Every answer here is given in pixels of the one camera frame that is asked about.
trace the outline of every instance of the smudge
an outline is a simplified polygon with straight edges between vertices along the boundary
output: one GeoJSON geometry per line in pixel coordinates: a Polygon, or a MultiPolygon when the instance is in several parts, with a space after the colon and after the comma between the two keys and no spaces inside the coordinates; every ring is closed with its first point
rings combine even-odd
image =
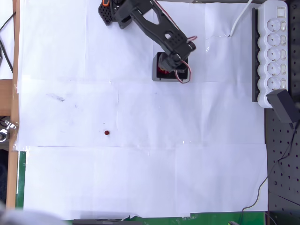
{"type": "Polygon", "coordinates": [[[51,98],[54,98],[54,99],[56,99],[56,100],[58,100],[58,101],[60,101],[60,102],[65,101],[65,99],[64,99],[63,97],[57,96],[57,95],[55,95],[55,94],[47,94],[47,96],[49,96],[49,97],[51,97],[51,98]]]}

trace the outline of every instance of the power socket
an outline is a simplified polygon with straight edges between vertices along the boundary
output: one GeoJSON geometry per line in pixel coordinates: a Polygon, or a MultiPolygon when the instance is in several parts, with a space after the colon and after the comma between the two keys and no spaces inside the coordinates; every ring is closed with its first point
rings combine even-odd
{"type": "Polygon", "coordinates": [[[257,102],[272,108],[267,94],[273,90],[288,90],[288,10],[281,0],[267,0],[258,8],[257,29],[260,34],[257,58],[260,62],[257,102]]]}

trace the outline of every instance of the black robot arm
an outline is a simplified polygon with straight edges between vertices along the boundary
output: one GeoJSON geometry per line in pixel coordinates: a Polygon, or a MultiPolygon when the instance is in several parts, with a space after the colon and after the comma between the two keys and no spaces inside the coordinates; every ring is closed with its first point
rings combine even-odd
{"type": "Polygon", "coordinates": [[[156,0],[104,0],[98,10],[106,25],[118,22],[119,27],[124,29],[134,21],[162,47],[164,53],[159,56],[158,67],[169,73],[182,70],[183,61],[196,49],[156,0]],[[144,18],[143,15],[151,9],[157,14],[159,24],[144,18]]]}

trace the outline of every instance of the green mat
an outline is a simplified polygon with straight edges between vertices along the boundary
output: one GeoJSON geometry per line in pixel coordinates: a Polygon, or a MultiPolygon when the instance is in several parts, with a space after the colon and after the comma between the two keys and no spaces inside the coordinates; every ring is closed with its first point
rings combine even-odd
{"type": "MultiPolygon", "coordinates": [[[[24,185],[26,169],[26,152],[19,152],[18,189],[15,199],[16,207],[24,206],[24,185]]],[[[230,213],[192,213],[190,217],[140,218],[130,220],[142,222],[143,225],[227,225],[228,221],[239,223],[240,212],[230,213]]],[[[265,225],[264,212],[245,212],[243,225],[265,225]]]]}

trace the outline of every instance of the black cable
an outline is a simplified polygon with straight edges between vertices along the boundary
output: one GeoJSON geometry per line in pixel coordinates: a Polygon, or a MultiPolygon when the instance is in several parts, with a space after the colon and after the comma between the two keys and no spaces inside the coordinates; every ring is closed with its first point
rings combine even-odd
{"type": "MultiPolygon", "coordinates": [[[[10,21],[11,18],[14,17],[14,15],[15,15],[15,12],[9,17],[8,20],[6,20],[6,22],[5,22],[5,23],[3,24],[3,26],[0,28],[0,31],[4,28],[4,26],[8,23],[8,21],[10,21]]],[[[0,40],[0,51],[3,51],[4,57],[5,57],[5,59],[6,59],[7,63],[8,63],[8,65],[9,65],[9,68],[10,68],[10,70],[11,70],[11,72],[12,72],[12,71],[13,71],[13,66],[11,65],[11,62],[9,61],[8,55],[7,55],[6,51],[5,51],[4,45],[3,45],[3,43],[1,42],[1,40],[0,40]]]]}
{"type": "Polygon", "coordinates": [[[7,125],[5,124],[5,125],[3,125],[1,122],[4,122],[5,123],[5,121],[3,121],[3,119],[5,119],[6,118],[6,116],[1,116],[0,117],[0,125],[2,126],[2,127],[7,127],[7,125]]]}
{"type": "Polygon", "coordinates": [[[251,206],[247,206],[247,207],[245,207],[245,208],[242,209],[242,215],[241,215],[241,219],[240,219],[240,225],[242,224],[242,221],[243,221],[243,213],[244,213],[244,210],[253,207],[253,206],[257,203],[258,197],[259,197],[259,191],[260,191],[260,189],[261,189],[261,186],[264,184],[264,182],[265,182],[265,181],[267,180],[267,178],[270,176],[271,172],[272,172],[273,169],[274,169],[274,166],[275,166],[280,160],[285,159],[285,158],[287,158],[287,157],[290,155],[290,152],[291,152],[291,150],[292,150],[292,145],[293,145],[294,137],[295,137],[295,133],[296,133],[296,130],[297,130],[299,124],[300,124],[300,122],[298,121],[298,122],[296,123],[295,128],[294,128],[294,132],[293,132],[293,134],[292,134],[292,139],[291,139],[289,145],[287,146],[285,152],[283,153],[282,157],[281,157],[280,159],[278,159],[278,160],[274,163],[274,165],[273,165],[272,168],[270,169],[270,172],[268,173],[266,179],[264,179],[264,181],[260,184],[260,186],[259,186],[259,188],[258,188],[257,198],[256,198],[255,202],[254,202],[251,206]]]}
{"type": "Polygon", "coordinates": [[[0,28],[0,31],[3,29],[3,27],[8,23],[8,21],[10,21],[11,18],[13,18],[15,15],[15,12],[9,17],[8,20],[6,20],[6,22],[3,24],[3,26],[0,28]]]}
{"type": "Polygon", "coordinates": [[[8,63],[8,66],[9,66],[11,72],[12,72],[13,71],[13,66],[10,63],[9,58],[8,58],[8,54],[6,53],[5,48],[4,48],[3,44],[2,44],[2,41],[0,40],[0,51],[1,50],[3,51],[4,57],[5,57],[5,59],[6,59],[7,63],[8,63]]]}

